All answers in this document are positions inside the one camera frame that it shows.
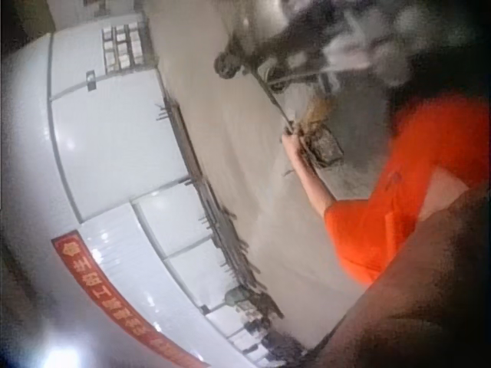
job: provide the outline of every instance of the orange shirt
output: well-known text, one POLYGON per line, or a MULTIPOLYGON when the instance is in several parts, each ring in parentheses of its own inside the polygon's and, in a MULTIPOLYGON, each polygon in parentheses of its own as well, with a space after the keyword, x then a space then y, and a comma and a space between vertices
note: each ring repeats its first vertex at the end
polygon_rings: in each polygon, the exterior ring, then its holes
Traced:
POLYGON ((343 268, 373 282, 413 232, 436 166, 470 188, 489 180, 489 106, 460 96, 426 100, 397 117, 399 134, 367 200, 339 201, 324 215, 343 268))

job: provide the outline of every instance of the factory floor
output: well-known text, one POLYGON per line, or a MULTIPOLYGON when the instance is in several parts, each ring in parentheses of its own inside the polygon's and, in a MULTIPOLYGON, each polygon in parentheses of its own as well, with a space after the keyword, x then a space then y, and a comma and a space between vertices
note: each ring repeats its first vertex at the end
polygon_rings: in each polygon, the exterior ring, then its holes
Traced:
MULTIPOLYGON (((232 15, 211 1, 146 1, 159 69, 180 104, 204 175, 237 216, 249 260, 261 271, 257 278, 285 315, 276 327, 313 347, 364 289, 340 269, 296 175, 283 176, 290 166, 279 143, 278 111, 251 76, 227 81, 215 74, 232 15)), ((277 4, 262 2, 266 33, 284 21, 277 4)), ((309 88, 294 85, 279 99, 291 118, 299 118, 310 96, 309 88)), ((340 93, 328 126, 344 163, 321 172, 338 198, 369 196, 387 148, 386 106, 383 90, 370 78, 356 78, 340 93)))

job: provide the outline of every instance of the red banner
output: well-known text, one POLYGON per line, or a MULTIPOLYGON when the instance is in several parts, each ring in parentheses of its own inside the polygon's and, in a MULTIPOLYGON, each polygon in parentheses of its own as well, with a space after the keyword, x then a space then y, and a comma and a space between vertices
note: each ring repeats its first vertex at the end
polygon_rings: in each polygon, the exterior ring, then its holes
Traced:
POLYGON ((157 332, 131 307, 94 261, 77 231, 53 239, 52 242, 65 266, 87 295, 129 335, 182 368, 208 366, 157 332))

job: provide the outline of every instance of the window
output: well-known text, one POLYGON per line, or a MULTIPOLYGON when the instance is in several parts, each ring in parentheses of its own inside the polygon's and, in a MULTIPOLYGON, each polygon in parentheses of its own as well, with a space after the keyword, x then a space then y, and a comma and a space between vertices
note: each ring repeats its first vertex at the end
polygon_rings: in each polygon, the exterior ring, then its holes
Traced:
POLYGON ((104 28, 102 40, 106 74, 130 71, 150 64, 153 52, 147 34, 143 22, 104 28))

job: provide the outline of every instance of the hand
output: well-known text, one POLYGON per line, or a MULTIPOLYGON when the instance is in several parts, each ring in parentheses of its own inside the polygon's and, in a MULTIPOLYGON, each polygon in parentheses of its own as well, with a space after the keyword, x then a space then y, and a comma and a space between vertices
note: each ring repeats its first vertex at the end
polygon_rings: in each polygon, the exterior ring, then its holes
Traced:
POLYGON ((297 159, 302 154, 302 143, 297 133, 284 132, 282 135, 283 148, 290 161, 297 159))

